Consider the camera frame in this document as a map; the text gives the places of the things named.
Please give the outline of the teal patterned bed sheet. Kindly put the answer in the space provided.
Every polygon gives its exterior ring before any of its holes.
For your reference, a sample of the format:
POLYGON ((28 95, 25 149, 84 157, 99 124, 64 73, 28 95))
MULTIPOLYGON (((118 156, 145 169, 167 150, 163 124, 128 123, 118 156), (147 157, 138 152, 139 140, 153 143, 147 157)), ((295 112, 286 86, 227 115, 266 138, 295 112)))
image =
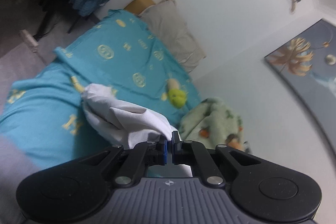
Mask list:
POLYGON ((201 99, 188 73, 146 23, 124 10, 111 10, 33 79, 13 83, 1 115, 1 136, 38 168, 93 154, 108 145, 87 122, 80 87, 112 88, 116 98, 164 115, 174 127, 201 99), (181 109, 167 97, 167 80, 187 93, 181 109))

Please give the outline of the leaf painting on wall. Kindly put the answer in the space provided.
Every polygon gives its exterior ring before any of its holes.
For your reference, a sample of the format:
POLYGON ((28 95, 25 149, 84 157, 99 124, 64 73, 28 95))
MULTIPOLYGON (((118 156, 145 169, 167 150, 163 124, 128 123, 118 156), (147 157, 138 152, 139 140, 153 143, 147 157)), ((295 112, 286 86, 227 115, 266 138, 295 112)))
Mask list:
POLYGON ((335 25, 324 19, 264 57, 335 149, 335 25))

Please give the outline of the white power strip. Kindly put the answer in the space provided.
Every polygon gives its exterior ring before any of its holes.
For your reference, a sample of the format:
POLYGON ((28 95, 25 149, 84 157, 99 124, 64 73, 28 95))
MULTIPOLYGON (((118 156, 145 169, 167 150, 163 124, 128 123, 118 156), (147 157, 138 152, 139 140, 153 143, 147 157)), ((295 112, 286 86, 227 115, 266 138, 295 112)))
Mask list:
POLYGON ((36 50, 38 48, 38 42, 27 30, 20 30, 19 36, 23 40, 25 45, 28 46, 30 49, 36 50))

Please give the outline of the white t-shirt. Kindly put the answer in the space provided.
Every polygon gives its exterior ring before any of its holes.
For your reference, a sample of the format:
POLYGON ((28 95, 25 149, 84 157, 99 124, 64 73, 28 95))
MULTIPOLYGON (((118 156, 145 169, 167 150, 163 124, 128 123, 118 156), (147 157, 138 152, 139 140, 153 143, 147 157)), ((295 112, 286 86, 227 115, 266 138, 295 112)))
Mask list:
POLYGON ((81 100, 90 126, 110 144, 120 144, 125 149, 158 141, 160 137, 171 141, 176 130, 164 115, 118 100, 108 86, 89 84, 83 89, 81 100))

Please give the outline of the green fleece blanket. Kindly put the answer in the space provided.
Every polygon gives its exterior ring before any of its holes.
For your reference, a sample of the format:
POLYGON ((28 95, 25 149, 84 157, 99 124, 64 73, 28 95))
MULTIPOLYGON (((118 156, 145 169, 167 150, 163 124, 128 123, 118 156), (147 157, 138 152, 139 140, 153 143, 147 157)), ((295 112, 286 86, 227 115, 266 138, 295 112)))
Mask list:
POLYGON ((246 152, 243 130, 241 116, 220 98, 203 100, 181 119, 178 129, 182 140, 198 141, 208 149, 225 144, 246 152))

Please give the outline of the grey pillow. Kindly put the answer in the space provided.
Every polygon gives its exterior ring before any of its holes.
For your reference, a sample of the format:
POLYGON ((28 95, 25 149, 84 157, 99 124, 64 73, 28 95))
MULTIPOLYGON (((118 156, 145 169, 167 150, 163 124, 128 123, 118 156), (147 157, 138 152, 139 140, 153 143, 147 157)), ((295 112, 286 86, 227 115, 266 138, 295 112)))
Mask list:
POLYGON ((187 73, 192 72, 206 57, 186 21, 181 17, 175 0, 162 0, 145 9, 139 17, 187 73))

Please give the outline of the green plush toy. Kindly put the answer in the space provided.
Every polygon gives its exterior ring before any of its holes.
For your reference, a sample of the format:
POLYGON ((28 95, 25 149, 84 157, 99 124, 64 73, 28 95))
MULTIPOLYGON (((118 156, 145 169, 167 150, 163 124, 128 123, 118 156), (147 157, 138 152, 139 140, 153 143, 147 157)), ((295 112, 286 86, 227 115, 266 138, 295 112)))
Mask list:
POLYGON ((176 79, 167 80, 167 97, 170 103, 177 109, 181 109, 185 106, 187 101, 187 93, 181 89, 176 79))

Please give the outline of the yellow headboard cushion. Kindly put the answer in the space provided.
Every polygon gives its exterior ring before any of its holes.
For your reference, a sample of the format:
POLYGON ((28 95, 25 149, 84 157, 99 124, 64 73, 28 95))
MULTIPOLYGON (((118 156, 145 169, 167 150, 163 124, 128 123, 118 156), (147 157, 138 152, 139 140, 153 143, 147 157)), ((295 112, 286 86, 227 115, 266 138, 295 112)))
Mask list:
POLYGON ((133 0, 124 8, 124 10, 135 15, 140 15, 144 10, 153 5, 155 5, 153 0, 133 0))

